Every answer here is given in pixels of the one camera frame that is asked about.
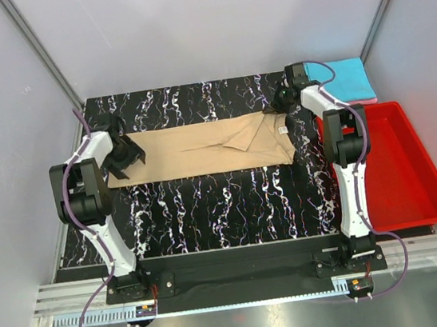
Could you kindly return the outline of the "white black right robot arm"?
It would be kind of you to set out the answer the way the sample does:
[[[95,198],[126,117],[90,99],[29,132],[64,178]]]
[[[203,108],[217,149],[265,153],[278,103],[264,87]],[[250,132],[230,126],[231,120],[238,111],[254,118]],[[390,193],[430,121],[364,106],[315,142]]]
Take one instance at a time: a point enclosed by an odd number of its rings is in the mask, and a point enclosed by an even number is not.
[[[328,64],[319,65],[329,72],[322,82],[310,79],[305,62],[285,66],[275,95],[263,112],[288,114],[299,105],[323,122],[324,154],[335,171],[342,210],[340,244],[333,259],[345,270],[355,272],[375,258],[376,249],[365,190],[370,135],[364,107],[331,95],[325,86],[335,80],[336,72]]]

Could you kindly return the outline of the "beige t shirt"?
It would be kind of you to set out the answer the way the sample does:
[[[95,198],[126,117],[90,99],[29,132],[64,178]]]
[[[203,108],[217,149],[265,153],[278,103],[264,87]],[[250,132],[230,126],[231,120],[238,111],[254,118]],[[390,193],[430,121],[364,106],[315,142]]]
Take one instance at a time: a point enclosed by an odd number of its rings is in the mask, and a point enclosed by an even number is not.
[[[125,169],[126,179],[109,175],[111,189],[215,173],[291,165],[296,148],[284,114],[261,112],[143,133],[131,133],[145,162]]]

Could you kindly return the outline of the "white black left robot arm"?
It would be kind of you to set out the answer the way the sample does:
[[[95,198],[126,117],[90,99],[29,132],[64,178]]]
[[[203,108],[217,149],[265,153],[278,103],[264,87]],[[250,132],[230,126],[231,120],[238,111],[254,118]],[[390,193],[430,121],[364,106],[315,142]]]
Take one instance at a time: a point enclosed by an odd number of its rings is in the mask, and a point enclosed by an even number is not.
[[[145,298],[149,275],[126,245],[112,219],[112,199],[105,169],[118,180],[128,180],[128,167],[145,163],[145,151],[121,133],[124,121],[111,114],[108,123],[90,129],[70,159],[50,167],[49,176],[60,221],[88,239],[108,269],[106,287],[110,304]]]

